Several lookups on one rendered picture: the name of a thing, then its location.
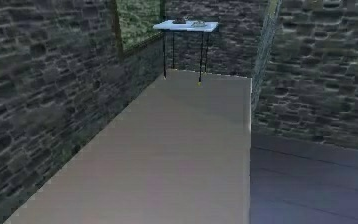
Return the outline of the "white table with black legs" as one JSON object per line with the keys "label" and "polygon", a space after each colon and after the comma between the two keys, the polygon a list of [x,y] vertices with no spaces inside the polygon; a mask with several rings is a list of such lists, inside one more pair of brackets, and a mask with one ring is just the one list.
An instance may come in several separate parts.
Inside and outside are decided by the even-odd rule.
{"label": "white table with black legs", "polygon": [[163,34],[163,78],[167,78],[167,66],[166,66],[166,33],[172,33],[173,40],[173,50],[172,50],[172,67],[175,67],[175,33],[176,32],[196,32],[200,34],[201,37],[201,46],[200,46],[200,59],[199,59],[199,76],[198,76],[198,85],[202,84],[202,78],[207,72],[207,60],[208,60],[208,47],[209,47],[209,37],[210,34],[213,33],[218,27],[219,23],[215,21],[206,22],[206,27],[191,27],[191,24],[197,20],[187,20],[185,24],[173,24],[174,20],[165,20],[161,23],[154,24],[152,28],[154,30],[161,31]]}

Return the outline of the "window with dark frame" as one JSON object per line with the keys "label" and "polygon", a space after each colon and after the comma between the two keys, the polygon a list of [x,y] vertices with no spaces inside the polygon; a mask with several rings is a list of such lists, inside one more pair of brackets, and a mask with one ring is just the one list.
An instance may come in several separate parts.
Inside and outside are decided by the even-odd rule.
{"label": "window with dark frame", "polygon": [[166,0],[109,0],[115,46],[122,60],[159,39],[153,29],[165,18]]}

